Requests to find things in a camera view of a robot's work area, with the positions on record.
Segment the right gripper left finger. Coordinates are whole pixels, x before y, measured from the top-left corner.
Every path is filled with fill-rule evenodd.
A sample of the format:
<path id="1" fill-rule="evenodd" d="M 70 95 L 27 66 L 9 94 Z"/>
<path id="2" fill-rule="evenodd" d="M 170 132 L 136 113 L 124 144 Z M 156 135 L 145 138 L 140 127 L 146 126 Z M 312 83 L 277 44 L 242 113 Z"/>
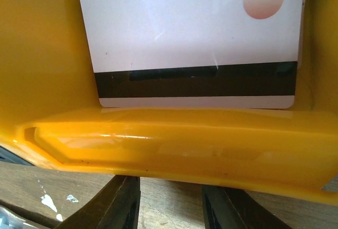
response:
<path id="1" fill-rule="evenodd" d="M 139 207 L 140 178 L 116 175 L 56 228 L 137 228 Z"/>

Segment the yellow bin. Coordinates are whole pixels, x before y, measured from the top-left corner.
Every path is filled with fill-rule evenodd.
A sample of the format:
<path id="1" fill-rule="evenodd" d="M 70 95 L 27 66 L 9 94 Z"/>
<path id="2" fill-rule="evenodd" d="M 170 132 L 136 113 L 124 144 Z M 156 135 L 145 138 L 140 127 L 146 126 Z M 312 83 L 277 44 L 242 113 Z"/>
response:
<path id="1" fill-rule="evenodd" d="M 294 105 L 104 109 L 79 0 L 1 0 L 1 147 L 47 169 L 336 205 L 337 0 L 307 0 Z"/>

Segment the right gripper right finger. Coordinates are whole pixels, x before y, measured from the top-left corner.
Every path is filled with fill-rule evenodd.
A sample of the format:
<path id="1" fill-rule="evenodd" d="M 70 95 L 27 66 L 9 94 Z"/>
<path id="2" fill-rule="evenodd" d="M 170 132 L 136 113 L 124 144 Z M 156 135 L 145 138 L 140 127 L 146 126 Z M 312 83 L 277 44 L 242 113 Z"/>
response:
<path id="1" fill-rule="evenodd" d="M 244 190 L 202 186 L 205 228 L 290 228 Z"/>

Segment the beige card holder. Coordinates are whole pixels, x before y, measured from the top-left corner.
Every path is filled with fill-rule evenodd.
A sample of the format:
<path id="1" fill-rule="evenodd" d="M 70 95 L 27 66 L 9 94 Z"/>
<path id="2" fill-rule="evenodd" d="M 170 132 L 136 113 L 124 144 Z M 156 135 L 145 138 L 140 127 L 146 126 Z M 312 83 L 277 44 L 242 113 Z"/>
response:
<path id="1" fill-rule="evenodd" d="M 54 221 L 25 209 L 9 209 L 1 205 L 1 228 L 54 228 Z"/>

